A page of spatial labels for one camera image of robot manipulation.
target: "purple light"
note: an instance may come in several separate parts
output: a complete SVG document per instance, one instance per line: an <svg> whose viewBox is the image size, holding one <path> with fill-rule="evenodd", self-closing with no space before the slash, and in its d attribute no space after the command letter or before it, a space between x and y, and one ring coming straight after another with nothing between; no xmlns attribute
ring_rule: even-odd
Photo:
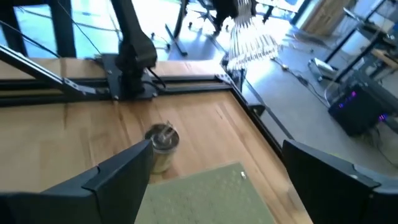
<svg viewBox="0 0 398 224"><path fill-rule="evenodd" d="M382 114L379 116L379 121L384 121L387 118L386 114Z"/></svg>

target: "wooden board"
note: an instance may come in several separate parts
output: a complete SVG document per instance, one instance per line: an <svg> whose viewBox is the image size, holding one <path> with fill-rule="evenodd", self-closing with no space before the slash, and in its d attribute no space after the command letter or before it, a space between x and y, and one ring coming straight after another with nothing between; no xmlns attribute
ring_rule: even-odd
<svg viewBox="0 0 398 224"><path fill-rule="evenodd" d="M302 30L309 34L330 36L344 19L343 8L351 9L355 0L320 0L310 16L306 18Z"/></svg>
<svg viewBox="0 0 398 224"><path fill-rule="evenodd" d="M32 58L39 65L51 72L68 78L102 78L104 70L91 60L79 60L75 58L44 59ZM14 67L0 61L0 78L2 79L30 79L31 76L16 70ZM224 74L220 64L214 60L203 61L166 61L157 62L153 69L159 75L214 75Z"/></svg>
<svg viewBox="0 0 398 224"><path fill-rule="evenodd" d="M392 60L391 58L385 56L384 54L386 53L385 50L380 50L380 49L373 49L372 54L377 57L378 59L382 60L384 63L386 63L389 67L392 69L397 69L398 68L398 62L396 60Z"/></svg>
<svg viewBox="0 0 398 224"><path fill-rule="evenodd" d="M94 66L67 62L72 68ZM190 72L183 67L174 74ZM73 72L68 77L80 72L67 71ZM88 69L85 75L98 72ZM283 164L229 92L1 108L0 190L45 190L133 145L151 125L166 121L177 128L181 141L171 168L151 176L152 183L239 161L276 223L311 223L299 200L291 197L297 193Z"/></svg>

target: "green mat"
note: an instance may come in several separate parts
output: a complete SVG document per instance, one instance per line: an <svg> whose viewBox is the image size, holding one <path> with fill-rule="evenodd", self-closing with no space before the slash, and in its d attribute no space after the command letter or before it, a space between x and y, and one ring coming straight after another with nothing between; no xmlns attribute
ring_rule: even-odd
<svg viewBox="0 0 398 224"><path fill-rule="evenodd" d="M149 185L138 224L274 223L239 163Z"/></svg>

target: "gray floor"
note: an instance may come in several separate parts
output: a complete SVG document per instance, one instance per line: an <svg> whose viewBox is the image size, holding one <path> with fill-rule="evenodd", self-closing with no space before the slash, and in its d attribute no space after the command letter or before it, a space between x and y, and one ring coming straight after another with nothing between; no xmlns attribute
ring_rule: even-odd
<svg viewBox="0 0 398 224"><path fill-rule="evenodd" d="M73 18L77 22L113 29L108 17L106 4L97 1L93 4L93 1L73 1L75 10ZM175 21L175 17L168 15L177 15L177 13L171 12L177 12L178 6L168 2L150 3L154 1L158 0L134 1L142 29L146 34L155 32L157 35L169 39L164 29L164 24L166 22L172 24ZM149 6L152 9L151 13L148 13ZM30 7L29 9L37 13L49 14L48 8L45 7ZM17 14L22 31L25 34L50 49L56 50L52 25L49 19L33 16L20 10L18 10ZM212 33L211 25L208 22L203 24L201 20L195 20L196 16L197 14L193 12L188 13L180 36L188 51L188 57L183 58L175 47L172 47L170 52L159 49L159 60L221 59L224 54L223 49L228 48L229 34L223 32L217 37L216 41L213 40L210 37ZM190 21L194 23L192 30L187 28ZM281 31L282 36L284 32L288 32L290 29L288 23L277 19L270 19L266 25L269 26L269 30L283 30L284 28L285 31ZM118 38L115 32L94 30L86 27L82 29L92 39L100 52L117 52ZM92 57L97 54L96 50L78 29L75 29L75 40L78 57ZM0 37L0 43L5 44L3 37ZM50 57L43 50L31 44L27 45L30 57ZM162 46L164 43L160 41L156 45ZM310 80L316 91L323 95L324 86L319 85L311 72L308 71L307 62L313 57L325 58L328 50L317 45L300 42L294 42L294 45L298 50L285 47L279 58L292 70L295 70L296 73ZM335 57L333 65L343 67L346 64L344 57L344 55ZM329 116L325 105L301 85L295 77L284 72L275 62L266 61L251 65L247 80L297 141L374 169L380 173L392 176L398 175L398 169L392 166L377 149L368 146L360 139L348 137ZM254 99L247 88L243 92L248 98ZM280 142L286 139L286 136L269 114L265 113L262 120Z"/></svg>

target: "desk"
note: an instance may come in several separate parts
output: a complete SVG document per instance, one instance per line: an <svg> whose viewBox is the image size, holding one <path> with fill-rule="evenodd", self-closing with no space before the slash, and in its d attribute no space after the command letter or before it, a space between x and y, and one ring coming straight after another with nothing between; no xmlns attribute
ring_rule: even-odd
<svg viewBox="0 0 398 224"><path fill-rule="evenodd" d="M398 69L398 61L393 60L385 55L385 50L374 49L372 50L373 56L381 60L383 63L391 67L392 69Z"/></svg>
<svg viewBox="0 0 398 224"><path fill-rule="evenodd" d="M103 77L94 62L36 59L66 77ZM1 64L2 78L26 77ZM218 62L159 62L159 75L214 74ZM40 192L95 166L169 120L180 145L159 182L234 161L244 166L275 222L311 223L285 167L227 91L161 96L152 101L87 102L0 109L0 190Z"/></svg>

